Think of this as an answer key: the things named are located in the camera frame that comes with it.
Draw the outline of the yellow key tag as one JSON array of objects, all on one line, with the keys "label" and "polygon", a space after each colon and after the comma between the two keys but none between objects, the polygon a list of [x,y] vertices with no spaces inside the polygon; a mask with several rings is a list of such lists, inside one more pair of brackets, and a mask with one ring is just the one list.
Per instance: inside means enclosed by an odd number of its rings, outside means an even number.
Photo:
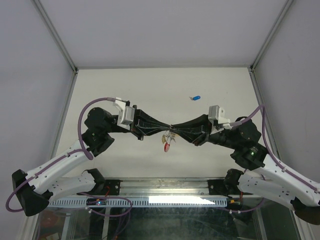
[{"label": "yellow key tag", "polygon": [[166,135],[163,135],[163,136],[161,137],[161,142],[162,142],[162,144],[164,144],[164,143],[167,142],[167,136],[166,136]]}]

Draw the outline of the red silver carabiner keyring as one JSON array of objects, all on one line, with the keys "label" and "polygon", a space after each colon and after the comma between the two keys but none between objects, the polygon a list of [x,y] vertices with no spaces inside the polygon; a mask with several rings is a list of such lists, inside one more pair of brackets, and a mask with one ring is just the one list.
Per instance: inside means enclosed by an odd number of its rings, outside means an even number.
[{"label": "red silver carabiner keyring", "polygon": [[167,130],[163,135],[166,135],[166,137],[167,137],[167,142],[165,142],[164,144],[163,144],[163,151],[165,152],[165,153],[167,153],[169,150],[170,150],[170,147],[171,147],[171,143],[173,142],[173,143],[175,143],[176,142],[176,134],[174,133],[174,132],[172,132],[172,131],[170,131],[170,130]]}]

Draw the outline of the blue key tag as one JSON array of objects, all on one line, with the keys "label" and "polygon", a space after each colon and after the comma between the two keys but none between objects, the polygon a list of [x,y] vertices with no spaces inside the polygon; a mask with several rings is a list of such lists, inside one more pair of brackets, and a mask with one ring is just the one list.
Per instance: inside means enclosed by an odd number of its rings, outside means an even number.
[{"label": "blue key tag", "polygon": [[201,96],[200,96],[200,95],[196,95],[196,96],[190,97],[190,100],[191,100],[191,101],[197,101],[197,100],[200,100],[200,99],[201,99]]}]

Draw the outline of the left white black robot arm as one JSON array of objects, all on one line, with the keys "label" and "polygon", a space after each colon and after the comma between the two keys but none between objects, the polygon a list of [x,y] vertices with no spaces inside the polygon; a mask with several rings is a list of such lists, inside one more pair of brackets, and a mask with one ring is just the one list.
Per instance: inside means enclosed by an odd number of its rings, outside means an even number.
[{"label": "left white black robot arm", "polygon": [[17,197],[26,216],[42,212],[50,203],[63,197],[102,193],[105,178],[96,168],[71,178],[63,176],[106,151],[115,141],[111,133],[131,133],[142,140],[170,129],[170,125],[130,106],[120,110],[118,115],[95,107],[89,111],[86,120],[78,120],[79,128],[82,124],[87,127],[86,131],[80,133],[78,140],[63,153],[32,170],[18,169],[12,174],[11,195]]}]

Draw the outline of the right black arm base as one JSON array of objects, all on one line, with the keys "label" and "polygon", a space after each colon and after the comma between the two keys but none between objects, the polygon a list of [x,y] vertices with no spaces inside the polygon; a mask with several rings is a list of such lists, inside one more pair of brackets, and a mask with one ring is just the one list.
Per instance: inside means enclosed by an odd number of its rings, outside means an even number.
[{"label": "right black arm base", "polygon": [[244,174],[243,171],[231,168],[227,171],[224,179],[207,180],[209,195],[222,195],[230,198],[231,195],[240,196],[239,179]]}]

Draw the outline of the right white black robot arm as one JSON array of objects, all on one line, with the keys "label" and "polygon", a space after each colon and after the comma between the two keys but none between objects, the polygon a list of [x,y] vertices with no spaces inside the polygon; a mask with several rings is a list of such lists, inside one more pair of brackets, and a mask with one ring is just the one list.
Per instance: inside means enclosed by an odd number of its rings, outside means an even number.
[{"label": "right white black robot arm", "polygon": [[223,187],[230,194],[238,190],[259,195],[277,202],[303,221],[320,223],[320,185],[305,177],[276,158],[266,144],[259,143],[265,137],[252,120],[238,120],[232,124],[219,124],[207,115],[194,120],[174,124],[170,131],[187,142],[201,146],[212,143],[233,150],[230,155],[241,168],[266,177],[268,181],[254,178],[240,170],[230,169]]}]

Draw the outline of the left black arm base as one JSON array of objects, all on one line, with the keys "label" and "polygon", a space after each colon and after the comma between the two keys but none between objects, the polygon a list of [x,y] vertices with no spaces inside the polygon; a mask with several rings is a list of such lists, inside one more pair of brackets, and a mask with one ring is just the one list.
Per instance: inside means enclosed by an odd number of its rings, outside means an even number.
[{"label": "left black arm base", "polygon": [[97,168],[86,169],[83,174],[90,174],[94,178],[94,187],[90,191],[84,193],[93,196],[118,196],[120,194],[119,179],[106,179]]}]

